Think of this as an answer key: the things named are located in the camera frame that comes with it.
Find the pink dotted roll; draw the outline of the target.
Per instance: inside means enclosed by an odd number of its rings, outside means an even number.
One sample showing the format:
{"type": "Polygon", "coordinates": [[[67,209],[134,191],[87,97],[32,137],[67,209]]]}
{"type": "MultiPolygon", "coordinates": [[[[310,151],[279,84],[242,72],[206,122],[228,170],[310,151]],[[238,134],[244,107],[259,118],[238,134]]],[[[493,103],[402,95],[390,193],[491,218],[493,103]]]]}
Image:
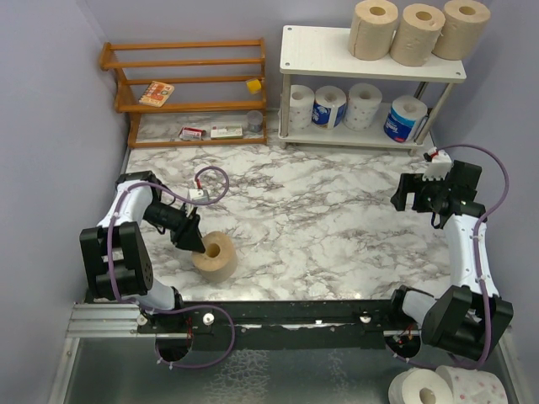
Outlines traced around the pink dotted roll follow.
{"type": "Polygon", "coordinates": [[[291,129],[302,130],[311,124],[314,101],[315,94],[309,87],[298,84],[291,86],[289,108],[289,127],[291,129]]]}
{"type": "Polygon", "coordinates": [[[347,97],[344,124],[351,130],[368,129],[382,102],[382,93],[374,85],[360,82],[352,86],[347,97]]]}

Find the pink dotted roll back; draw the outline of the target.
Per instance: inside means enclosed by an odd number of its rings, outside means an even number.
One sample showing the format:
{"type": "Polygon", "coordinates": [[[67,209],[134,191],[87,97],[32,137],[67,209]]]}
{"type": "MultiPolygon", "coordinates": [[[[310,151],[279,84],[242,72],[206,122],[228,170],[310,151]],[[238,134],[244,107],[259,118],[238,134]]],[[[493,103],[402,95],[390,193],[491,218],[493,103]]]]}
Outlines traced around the pink dotted roll back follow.
{"type": "Polygon", "coordinates": [[[351,130],[368,129],[382,102],[382,93],[374,85],[360,82],[352,86],[347,97],[344,124],[351,130]]]}

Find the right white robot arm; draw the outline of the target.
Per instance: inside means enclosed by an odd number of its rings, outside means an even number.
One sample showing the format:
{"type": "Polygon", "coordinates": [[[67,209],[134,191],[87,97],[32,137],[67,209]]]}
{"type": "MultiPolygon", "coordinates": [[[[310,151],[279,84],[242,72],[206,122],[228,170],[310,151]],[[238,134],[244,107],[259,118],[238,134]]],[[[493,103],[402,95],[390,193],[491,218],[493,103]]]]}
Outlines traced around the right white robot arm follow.
{"type": "Polygon", "coordinates": [[[401,175],[392,205],[429,213],[431,225],[446,235],[451,284],[439,298],[406,286],[395,290],[387,308],[397,329],[416,323],[422,341],[450,354],[484,361],[510,324],[514,310],[503,300],[489,269],[486,208],[475,200],[482,169],[452,160],[445,152],[425,156],[424,173],[401,175]]]}

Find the brown paper roll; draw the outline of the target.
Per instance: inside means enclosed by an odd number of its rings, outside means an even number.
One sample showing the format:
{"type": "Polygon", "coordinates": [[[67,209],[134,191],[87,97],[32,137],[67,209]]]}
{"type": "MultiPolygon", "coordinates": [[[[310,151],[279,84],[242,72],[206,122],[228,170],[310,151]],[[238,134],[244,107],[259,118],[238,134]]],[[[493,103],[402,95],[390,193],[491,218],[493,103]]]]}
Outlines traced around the brown paper roll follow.
{"type": "Polygon", "coordinates": [[[356,59],[376,61],[390,50],[398,25],[398,8],[386,0],[365,0],[355,5],[348,49],[356,59]]]}
{"type": "Polygon", "coordinates": [[[479,42],[491,12],[479,1],[452,0],[444,5],[443,14],[446,21],[432,53],[449,61],[465,59],[479,42]]]}
{"type": "Polygon", "coordinates": [[[445,15],[438,9],[422,3],[408,5],[392,41],[391,58],[403,66],[423,66],[445,24],[445,15]]]}
{"type": "Polygon", "coordinates": [[[231,238],[221,231],[212,231],[202,241],[205,252],[191,254],[195,268],[212,283],[230,278],[237,268],[237,253],[231,238]]]}

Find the blue Tempo roll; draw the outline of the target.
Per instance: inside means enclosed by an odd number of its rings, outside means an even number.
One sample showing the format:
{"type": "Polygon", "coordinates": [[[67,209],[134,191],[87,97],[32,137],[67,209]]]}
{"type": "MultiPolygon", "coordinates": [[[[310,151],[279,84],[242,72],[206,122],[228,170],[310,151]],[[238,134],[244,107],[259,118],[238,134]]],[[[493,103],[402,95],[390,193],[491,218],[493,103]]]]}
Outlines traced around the blue Tempo roll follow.
{"type": "Polygon", "coordinates": [[[395,142],[412,139],[428,113],[425,103],[410,95],[392,101],[383,126],[385,134],[395,142]]]}

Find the pink dotted roll front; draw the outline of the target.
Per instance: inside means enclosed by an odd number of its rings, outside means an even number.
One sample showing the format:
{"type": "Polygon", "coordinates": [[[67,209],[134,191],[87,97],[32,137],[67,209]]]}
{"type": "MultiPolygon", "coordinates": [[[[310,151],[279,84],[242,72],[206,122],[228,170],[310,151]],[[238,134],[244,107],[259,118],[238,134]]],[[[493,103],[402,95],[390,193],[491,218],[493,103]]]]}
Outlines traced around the pink dotted roll front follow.
{"type": "Polygon", "coordinates": [[[291,86],[289,108],[289,127],[291,129],[302,130],[311,124],[314,101],[315,94],[309,87],[298,84],[291,86]]]}

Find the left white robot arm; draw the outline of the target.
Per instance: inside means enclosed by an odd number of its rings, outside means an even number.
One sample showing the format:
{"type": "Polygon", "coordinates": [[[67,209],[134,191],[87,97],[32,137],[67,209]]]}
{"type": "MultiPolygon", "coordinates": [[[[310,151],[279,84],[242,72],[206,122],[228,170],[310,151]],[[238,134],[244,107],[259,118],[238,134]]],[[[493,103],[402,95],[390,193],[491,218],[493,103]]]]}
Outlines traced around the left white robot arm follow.
{"type": "Polygon", "coordinates": [[[167,231],[180,250],[203,253],[205,245],[197,209],[163,203],[166,188],[151,171],[120,175],[109,212],[98,225],[82,230],[79,242],[93,298],[134,302],[157,311],[159,325],[177,332],[186,320],[182,296],[154,278],[140,225],[147,221],[167,231]]]}

